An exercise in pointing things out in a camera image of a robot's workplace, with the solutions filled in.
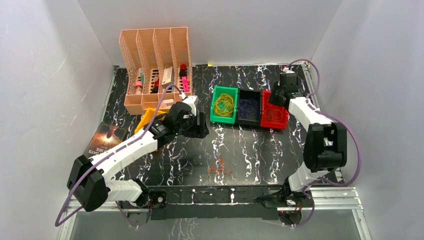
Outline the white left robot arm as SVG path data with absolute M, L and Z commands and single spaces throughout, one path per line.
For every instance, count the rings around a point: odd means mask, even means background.
M 139 179 L 114 180 L 113 177 L 139 158 L 155 152 L 177 136 L 203 139 L 209 134 L 206 114 L 180 101 L 169 112 L 154 116 L 143 129 L 104 153 L 75 159 L 68 181 L 69 195 L 87 212 L 106 202 L 131 202 L 144 208 L 150 201 L 150 189 Z

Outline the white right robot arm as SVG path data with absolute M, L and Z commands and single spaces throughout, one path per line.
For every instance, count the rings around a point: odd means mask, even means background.
M 282 202 L 295 207 L 302 199 L 301 192 L 315 181 L 347 163 L 347 129 L 339 122 L 325 117 L 298 89 L 294 71 L 282 72 L 273 83 L 268 103 L 283 107 L 306 130 L 303 162 L 289 176 L 282 192 Z

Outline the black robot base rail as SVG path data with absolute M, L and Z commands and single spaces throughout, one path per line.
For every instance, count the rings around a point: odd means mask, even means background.
M 296 225 L 302 221 L 302 211 L 312 206 L 309 193 L 292 192 L 288 183 L 150 186 L 141 206 L 121 200 L 118 207 L 134 222 L 136 213 L 146 211 L 150 220 L 256 218 Z

